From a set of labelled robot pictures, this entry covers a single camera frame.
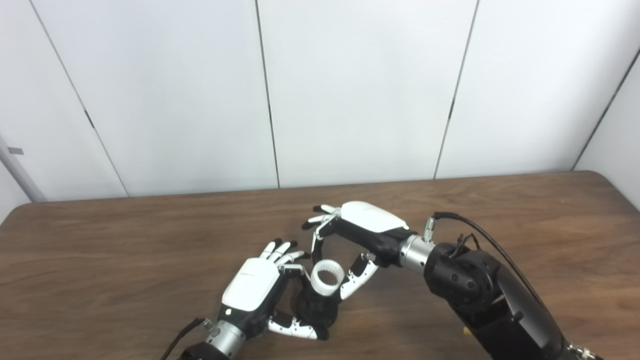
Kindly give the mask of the white and black right hand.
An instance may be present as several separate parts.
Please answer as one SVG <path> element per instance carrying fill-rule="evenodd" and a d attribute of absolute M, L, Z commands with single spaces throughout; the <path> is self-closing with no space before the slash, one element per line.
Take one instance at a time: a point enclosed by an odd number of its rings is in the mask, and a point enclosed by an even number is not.
<path fill-rule="evenodd" d="M 317 216 L 307 219 L 302 230 L 313 230 L 311 260 L 314 265 L 323 259 L 322 248 L 327 237 L 338 235 L 364 250 L 345 271 L 338 293 L 340 300 L 352 296 L 379 269 L 401 266 L 402 246 L 414 235 L 406 221 L 371 203 L 350 201 L 340 207 L 316 205 Z"/>

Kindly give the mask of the white and black left hand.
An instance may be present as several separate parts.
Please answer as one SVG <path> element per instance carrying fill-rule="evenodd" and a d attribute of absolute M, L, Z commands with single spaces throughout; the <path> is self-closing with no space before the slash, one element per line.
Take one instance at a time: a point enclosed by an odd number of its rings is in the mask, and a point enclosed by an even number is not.
<path fill-rule="evenodd" d="M 260 255 L 246 259 L 222 294 L 217 322 L 231 328 L 242 341 L 256 338 L 266 331 L 327 341 L 327 329 L 276 310 L 291 280 L 309 280 L 306 267 L 297 261 L 309 259 L 311 255 L 295 250 L 296 246 L 295 241 L 276 238 Z"/>

